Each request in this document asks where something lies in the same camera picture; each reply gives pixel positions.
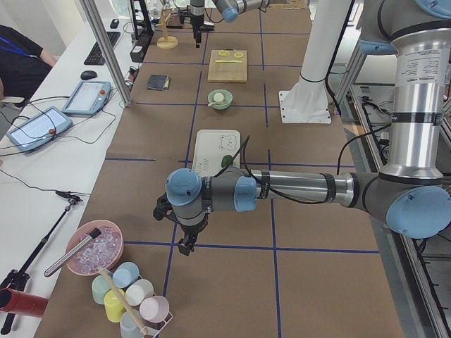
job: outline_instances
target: white plate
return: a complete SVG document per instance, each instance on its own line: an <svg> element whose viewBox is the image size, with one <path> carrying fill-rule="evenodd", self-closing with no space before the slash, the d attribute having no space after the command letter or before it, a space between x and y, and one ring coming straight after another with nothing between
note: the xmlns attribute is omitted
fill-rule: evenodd
<svg viewBox="0 0 451 338"><path fill-rule="evenodd" d="M214 176L222 169L225 155L234 156L240 148L240 133L237 130L200 130L196 136L192 169L200 176ZM240 156L233 161L240 167Z"/></svg>

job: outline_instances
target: yellow cup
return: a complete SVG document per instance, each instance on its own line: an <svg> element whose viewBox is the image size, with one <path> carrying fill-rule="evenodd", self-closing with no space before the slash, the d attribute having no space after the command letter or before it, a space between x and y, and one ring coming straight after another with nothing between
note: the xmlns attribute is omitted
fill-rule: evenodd
<svg viewBox="0 0 451 338"><path fill-rule="evenodd" d="M124 295L125 292L119 289L119 292ZM121 301L116 297L113 290L108 291L104 298L106 317L110 322L119 323L122 315L126 312Z"/></svg>

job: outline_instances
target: person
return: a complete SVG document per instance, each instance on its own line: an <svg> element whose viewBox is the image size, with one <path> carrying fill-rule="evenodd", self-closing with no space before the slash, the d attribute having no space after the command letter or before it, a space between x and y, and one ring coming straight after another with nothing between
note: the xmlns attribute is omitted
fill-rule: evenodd
<svg viewBox="0 0 451 338"><path fill-rule="evenodd" d="M28 101L55 63L40 45L0 25L0 99L19 96Z"/></svg>

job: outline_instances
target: white egg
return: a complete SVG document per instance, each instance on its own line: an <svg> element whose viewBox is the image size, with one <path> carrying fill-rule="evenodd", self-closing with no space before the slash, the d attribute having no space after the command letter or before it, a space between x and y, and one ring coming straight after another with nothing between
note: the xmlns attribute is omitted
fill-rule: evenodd
<svg viewBox="0 0 451 338"><path fill-rule="evenodd" d="M222 93L214 94L213 95L213 101L215 101L217 103L224 101L224 94L222 94Z"/></svg>

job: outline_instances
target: brown table mat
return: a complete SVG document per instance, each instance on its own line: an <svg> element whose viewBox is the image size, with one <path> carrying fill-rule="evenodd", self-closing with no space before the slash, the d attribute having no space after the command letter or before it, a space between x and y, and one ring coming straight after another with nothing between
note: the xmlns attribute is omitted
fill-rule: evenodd
<svg viewBox="0 0 451 338"><path fill-rule="evenodd" d="M304 10L251 11L204 34L200 49L189 30L170 30L175 49L153 43L148 51L81 223L106 218L121 227L121 260L136 262L171 305L163 338L402 337L362 212L266 200L251 213L213 213L190 257L175 246L180 229L152 217L167 175L190 168L201 129L250 135L252 168L334 173L346 142L338 116L330 125L280 121L278 90L299 78L310 28ZM248 50L247 84L206 81L206 56L224 48ZM147 91L151 74L170 75L170 89ZM226 111L206 107L217 88L234 94ZM342 163L342 172L354 171L349 151ZM36 337L120 337L93 302L91 281L61 272Z"/></svg>

